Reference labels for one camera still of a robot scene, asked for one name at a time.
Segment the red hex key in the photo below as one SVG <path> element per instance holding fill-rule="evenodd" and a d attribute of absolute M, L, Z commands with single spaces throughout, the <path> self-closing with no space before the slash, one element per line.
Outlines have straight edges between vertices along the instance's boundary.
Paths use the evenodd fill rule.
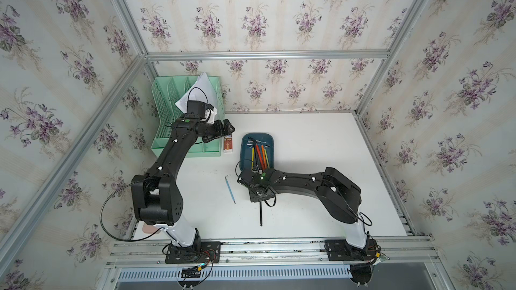
<path fill-rule="evenodd" d="M 257 154 L 257 159 L 259 161 L 261 170 L 267 169 L 266 161 L 263 158 L 263 154 L 262 154 L 262 148 L 261 148 L 261 146 L 258 145 L 258 143 L 255 143 L 255 153 Z"/>

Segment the long black hex key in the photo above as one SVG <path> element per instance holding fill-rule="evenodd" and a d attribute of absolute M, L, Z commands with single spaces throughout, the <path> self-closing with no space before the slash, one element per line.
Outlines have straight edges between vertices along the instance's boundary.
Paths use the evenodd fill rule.
<path fill-rule="evenodd" d="M 259 160 L 257 143 L 254 139 L 248 140 L 248 145 L 251 146 L 251 165 L 254 171 L 261 170 L 261 161 Z"/>

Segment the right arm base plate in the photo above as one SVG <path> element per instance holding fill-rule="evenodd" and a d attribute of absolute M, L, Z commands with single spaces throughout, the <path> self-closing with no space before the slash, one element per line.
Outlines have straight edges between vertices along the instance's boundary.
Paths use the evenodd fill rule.
<path fill-rule="evenodd" d="M 367 236 L 364 248 L 350 245 L 345 239 L 326 240 L 325 251 L 330 261 L 375 262 L 382 248 L 371 236 Z"/>

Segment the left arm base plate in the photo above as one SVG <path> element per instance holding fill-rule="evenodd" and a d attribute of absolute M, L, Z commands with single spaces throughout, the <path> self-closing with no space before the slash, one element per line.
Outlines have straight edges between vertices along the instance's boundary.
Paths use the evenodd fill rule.
<path fill-rule="evenodd" d="M 166 264 L 219 263 L 221 242 L 205 242 L 189 247 L 173 246 L 162 248 Z"/>

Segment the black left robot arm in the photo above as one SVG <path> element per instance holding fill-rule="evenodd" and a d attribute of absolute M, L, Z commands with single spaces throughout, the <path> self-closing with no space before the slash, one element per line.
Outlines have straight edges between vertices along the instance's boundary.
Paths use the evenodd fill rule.
<path fill-rule="evenodd" d="M 200 250 L 200 235 L 182 216 L 184 199 L 177 176 L 189 149 L 228 136 L 235 127 L 228 119 L 210 124 L 196 115 L 183 115 L 171 124 L 171 135 L 158 159 L 143 175 L 134 176 L 130 188 L 134 217 L 162 230 L 177 248 Z"/>

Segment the yellow hex key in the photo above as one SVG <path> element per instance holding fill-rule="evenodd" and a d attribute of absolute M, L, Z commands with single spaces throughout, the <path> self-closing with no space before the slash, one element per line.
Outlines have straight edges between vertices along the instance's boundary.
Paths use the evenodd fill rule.
<path fill-rule="evenodd" d="M 253 146 L 251 148 L 251 170 L 255 170 L 255 165 L 256 165 L 256 162 L 255 162 L 255 147 Z"/>

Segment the blue hex key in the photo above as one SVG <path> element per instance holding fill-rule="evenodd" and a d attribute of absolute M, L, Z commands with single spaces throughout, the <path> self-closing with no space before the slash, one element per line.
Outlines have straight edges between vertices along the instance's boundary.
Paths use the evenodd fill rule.
<path fill-rule="evenodd" d="M 231 184 L 229 183 L 229 178 L 230 178 L 230 176 L 231 176 L 231 175 L 226 175 L 226 176 L 224 177 L 224 180 L 225 180 L 225 183 L 226 183 L 226 185 L 227 185 L 227 189 L 228 189 L 228 192 L 229 192 L 229 194 L 230 194 L 230 196 L 231 196 L 232 202 L 236 205 L 236 199 L 235 199 L 235 196 L 234 196 L 234 194 L 233 194 L 233 192 L 232 192 Z"/>

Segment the orange hex key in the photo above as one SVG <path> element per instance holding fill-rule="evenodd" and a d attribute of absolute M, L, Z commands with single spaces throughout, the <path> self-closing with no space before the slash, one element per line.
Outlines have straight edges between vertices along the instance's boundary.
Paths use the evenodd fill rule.
<path fill-rule="evenodd" d="M 261 162 L 262 162 L 263 168 L 264 169 L 268 169 L 269 168 L 269 164 L 268 164 L 268 160 L 267 160 L 267 154 L 266 154 L 265 146 L 263 146 L 263 143 L 260 142 L 259 143 L 259 147 L 260 147 L 260 157 L 261 157 Z"/>

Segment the teal plastic storage box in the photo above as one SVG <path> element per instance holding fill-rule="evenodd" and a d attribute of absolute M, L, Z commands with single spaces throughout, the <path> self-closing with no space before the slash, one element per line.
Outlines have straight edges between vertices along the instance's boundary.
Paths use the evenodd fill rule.
<path fill-rule="evenodd" d="M 251 169 L 251 146 L 248 145 L 248 140 L 254 139 L 256 143 L 262 142 L 264 146 L 267 148 L 267 154 L 270 160 L 270 168 L 274 168 L 274 139 L 272 135 L 261 133 L 261 132 L 252 132 L 244 135 L 241 141 L 241 151 L 240 151 L 240 161 L 239 168 L 243 169 Z"/>

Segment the thin black hex key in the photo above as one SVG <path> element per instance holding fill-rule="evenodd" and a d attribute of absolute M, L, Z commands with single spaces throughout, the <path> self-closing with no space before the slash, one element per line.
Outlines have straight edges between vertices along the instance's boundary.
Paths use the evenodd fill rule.
<path fill-rule="evenodd" d="M 262 227 L 263 226 L 263 206 L 262 202 L 259 202 L 259 224 Z"/>

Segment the lime green hex key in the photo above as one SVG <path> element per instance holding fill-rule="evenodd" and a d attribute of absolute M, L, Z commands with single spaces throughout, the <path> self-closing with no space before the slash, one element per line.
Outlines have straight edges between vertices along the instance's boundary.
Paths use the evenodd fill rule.
<path fill-rule="evenodd" d="M 265 166 L 267 168 L 270 168 L 270 160 L 269 160 L 269 157 L 268 157 L 268 154 L 267 154 L 267 148 L 264 145 L 262 145 L 261 147 L 262 147 L 262 153 L 263 153 L 263 158 L 264 158 Z"/>

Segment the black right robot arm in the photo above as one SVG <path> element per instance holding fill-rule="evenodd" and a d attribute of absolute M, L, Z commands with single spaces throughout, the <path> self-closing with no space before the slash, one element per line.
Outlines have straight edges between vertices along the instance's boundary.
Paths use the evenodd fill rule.
<path fill-rule="evenodd" d="M 317 198 L 333 219 L 344 224 L 346 243 L 352 248 L 366 248 L 369 234 L 360 215 L 361 189 L 337 169 L 327 167 L 311 174 L 244 169 L 237 182 L 249 190 L 255 202 L 274 200 L 284 193 Z"/>

